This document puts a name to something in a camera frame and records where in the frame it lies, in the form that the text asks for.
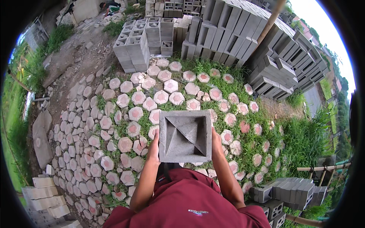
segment wooden pole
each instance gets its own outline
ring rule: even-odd
[[[275,23],[275,20],[277,19],[277,17],[281,13],[281,10],[282,10],[282,8],[283,8],[283,6],[284,6],[285,3],[286,3],[286,0],[277,0],[276,1],[276,6],[275,6],[274,11],[271,13],[271,16],[268,19],[268,22],[266,23],[263,31],[261,32],[260,36],[257,38],[257,46],[256,46],[256,48],[260,45],[260,43],[262,42],[262,40],[265,38],[265,36],[270,31],[271,27]]]
[[[310,219],[296,217],[296,216],[288,215],[288,214],[286,215],[285,219],[293,221],[295,223],[308,225],[311,227],[324,227],[326,224],[326,222],[324,222],[324,221],[310,220]]]

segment maroon shirt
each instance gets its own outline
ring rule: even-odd
[[[213,179],[190,169],[169,170],[166,179],[155,184],[149,206],[135,213],[118,206],[104,228],[124,227],[248,227],[270,228],[259,206],[238,210],[222,197]]]

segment gray cinder block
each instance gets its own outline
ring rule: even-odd
[[[161,162],[211,160],[211,120],[208,111],[160,112]]]

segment pink-centered paver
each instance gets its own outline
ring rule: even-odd
[[[166,103],[168,99],[169,99],[169,95],[167,94],[167,92],[165,92],[163,90],[156,92],[153,97],[153,100],[156,103],[158,103],[159,105]]]
[[[250,101],[250,110],[252,113],[258,112],[258,105],[255,101]]]
[[[209,95],[212,100],[219,101],[222,99],[222,91],[218,88],[212,88],[209,90]]]
[[[230,75],[230,74],[224,74],[224,75],[223,75],[223,80],[224,80],[225,82],[227,82],[228,84],[233,83],[233,77],[232,77],[232,75]]]
[[[167,80],[164,82],[164,91],[168,93],[176,92],[179,89],[178,83],[175,80]]]
[[[254,133],[255,133],[256,135],[261,135],[261,133],[262,133],[262,127],[261,127],[261,125],[260,125],[260,124],[255,124],[255,125],[253,126],[253,129],[254,129]]]
[[[255,167],[261,164],[262,156],[260,154],[255,154],[252,156],[252,162]]]
[[[168,70],[162,70],[158,73],[158,76],[157,78],[162,81],[162,82],[165,82],[167,80],[170,80],[171,79],[171,75],[172,73]]]
[[[169,68],[171,71],[179,72],[182,69],[182,65],[180,62],[174,61],[169,64]]]
[[[182,93],[180,93],[180,92],[173,92],[170,95],[170,97],[169,97],[169,101],[173,105],[181,105],[185,101],[185,98],[184,98],[184,96],[183,96]]]
[[[231,168],[231,171],[233,174],[237,173],[238,171],[238,163],[236,161],[230,161],[228,163],[229,167]]]
[[[240,155],[241,154],[241,143],[238,140],[234,140],[230,145],[231,153],[234,155]]]
[[[188,81],[188,82],[193,82],[196,79],[196,75],[194,74],[194,72],[192,72],[190,70],[182,73],[182,77],[185,81]]]
[[[114,169],[114,162],[109,156],[104,156],[101,158],[101,166],[105,171]]]
[[[120,176],[120,180],[123,182],[123,184],[130,186],[130,185],[134,185],[135,177],[134,177],[132,171],[128,170],[128,171],[122,172],[122,174]]]
[[[227,113],[224,121],[228,126],[233,127],[237,120],[235,115],[233,115],[232,113]]]
[[[143,110],[141,107],[133,107],[128,111],[129,119],[133,121],[139,121],[143,116]]]
[[[207,83],[210,80],[210,77],[207,73],[200,73],[197,77],[196,77],[200,82],[204,82]]]
[[[149,76],[157,76],[158,73],[160,72],[160,68],[158,66],[150,66],[148,69],[147,69],[147,74]]]
[[[154,87],[155,85],[156,85],[156,80],[151,77],[148,77],[143,80],[141,87],[148,90],[151,87]]]
[[[146,95],[142,91],[137,91],[132,95],[132,102],[134,105],[143,104],[146,100]]]
[[[191,94],[191,95],[194,95],[194,96],[196,96],[196,94],[200,90],[199,86],[195,85],[192,82],[187,83],[187,85],[184,87],[184,89],[185,89],[185,92],[187,94]]]
[[[186,110],[188,111],[194,111],[194,110],[200,110],[200,102],[196,99],[190,99],[186,101]]]
[[[147,111],[152,111],[157,109],[157,104],[151,97],[147,97],[147,99],[143,102],[143,108]]]
[[[133,89],[133,83],[131,81],[125,81],[120,85],[120,91],[122,93],[129,93]]]
[[[160,111],[161,109],[152,110],[148,119],[152,124],[158,124],[160,122]]]
[[[139,135],[139,131],[141,130],[141,126],[136,122],[132,121],[127,126],[127,134],[130,137],[136,137]]]
[[[224,129],[223,132],[220,134],[222,139],[222,144],[229,145],[233,142],[233,135],[230,130]]]
[[[270,142],[268,140],[266,140],[264,142],[264,144],[262,145],[262,150],[266,153],[269,151],[269,148],[270,148]]]
[[[133,142],[128,137],[120,138],[118,141],[118,149],[122,153],[130,152],[132,146],[133,146]]]

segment hand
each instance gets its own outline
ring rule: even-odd
[[[153,141],[151,142],[150,147],[148,148],[146,161],[154,162],[159,165],[160,164],[160,159],[158,158],[158,140],[160,138],[159,130],[156,129],[154,134],[155,134],[155,137],[154,137]]]

